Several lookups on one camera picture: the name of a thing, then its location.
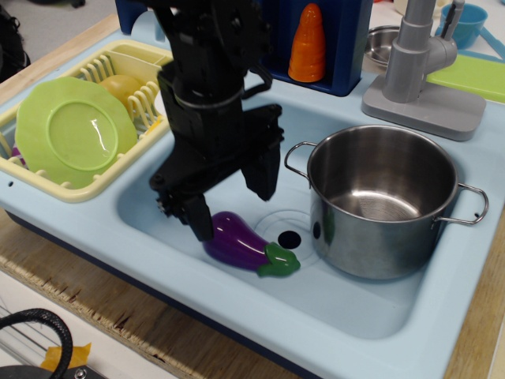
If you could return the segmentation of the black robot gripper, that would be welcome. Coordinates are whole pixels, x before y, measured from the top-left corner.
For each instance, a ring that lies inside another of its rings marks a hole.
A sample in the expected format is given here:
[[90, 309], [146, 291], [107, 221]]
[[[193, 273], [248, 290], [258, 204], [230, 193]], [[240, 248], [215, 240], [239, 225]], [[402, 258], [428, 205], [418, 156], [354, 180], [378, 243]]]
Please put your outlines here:
[[168, 158], [153, 174], [151, 188], [168, 216], [189, 226], [200, 242], [214, 238], [205, 193], [240, 171], [247, 188], [261, 200], [275, 193], [283, 130], [282, 108], [271, 104], [244, 110], [242, 102], [270, 89], [271, 74], [253, 67], [262, 82], [244, 88], [243, 72], [217, 73], [211, 84], [189, 79], [173, 66], [159, 72], [163, 104], [174, 136]]

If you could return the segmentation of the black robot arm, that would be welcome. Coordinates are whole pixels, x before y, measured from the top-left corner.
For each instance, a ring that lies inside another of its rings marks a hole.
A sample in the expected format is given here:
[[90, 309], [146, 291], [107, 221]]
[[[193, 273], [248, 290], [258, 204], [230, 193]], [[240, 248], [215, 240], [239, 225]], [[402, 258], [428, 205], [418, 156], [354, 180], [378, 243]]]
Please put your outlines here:
[[173, 58], [158, 75], [174, 148], [151, 177], [161, 210], [213, 238], [205, 193], [240, 171], [268, 200], [276, 189], [283, 131], [277, 104], [245, 110], [271, 87], [261, 60], [270, 27], [254, 1], [150, 1]]

